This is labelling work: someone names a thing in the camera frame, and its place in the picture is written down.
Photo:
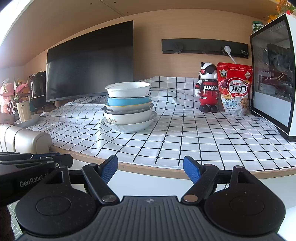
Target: black screen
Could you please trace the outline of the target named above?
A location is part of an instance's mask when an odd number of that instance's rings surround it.
[[[47,51],[47,101],[105,95],[133,81],[133,21],[81,35]]]

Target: robot figurine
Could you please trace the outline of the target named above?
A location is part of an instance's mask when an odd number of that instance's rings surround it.
[[[200,65],[202,68],[195,85],[195,95],[200,98],[201,103],[200,111],[216,113],[218,112],[216,104],[219,94],[217,68],[212,63],[201,62]]]

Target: stack of bowls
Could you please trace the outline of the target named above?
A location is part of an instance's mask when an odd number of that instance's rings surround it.
[[[122,132],[135,132],[148,127],[157,116],[148,94],[150,85],[145,82],[123,82],[106,86],[109,96],[103,108],[104,122]]]

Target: flower pot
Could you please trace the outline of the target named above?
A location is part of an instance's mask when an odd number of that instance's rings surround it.
[[[17,103],[17,111],[21,122],[30,120],[32,118],[28,100]]]

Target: plate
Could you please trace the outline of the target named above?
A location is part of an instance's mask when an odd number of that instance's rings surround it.
[[[127,115],[127,114],[135,114],[135,113],[139,113],[139,112],[143,112],[143,111],[146,111],[146,110],[150,110],[152,107],[154,106],[153,103],[150,104],[149,107],[145,108],[145,109],[141,109],[141,110],[125,110],[125,111],[112,111],[112,110],[109,110],[107,108],[107,106],[104,106],[102,108],[102,110],[107,113],[107,114],[113,114],[113,115]]]
[[[109,103],[106,103],[106,107],[108,110],[111,111],[127,111],[127,110],[142,110],[146,109],[150,106],[152,101],[150,100],[148,103],[145,104],[134,104],[134,105],[123,105],[123,106],[111,106]]]
[[[153,111],[150,117],[150,120],[141,122],[141,123],[129,124],[129,125],[116,125],[116,124],[109,123],[106,117],[103,118],[103,121],[105,122],[106,126],[110,127],[113,130],[116,130],[122,133],[132,133],[132,132],[144,130],[145,128],[147,128],[152,124],[152,122],[155,120],[156,117],[157,117],[157,113]]]
[[[27,127],[33,126],[38,122],[39,116],[40,116],[40,114],[32,115],[32,119],[29,119],[24,122],[20,122],[20,120],[17,120],[15,122],[15,126],[22,127],[22,128],[27,128]]]

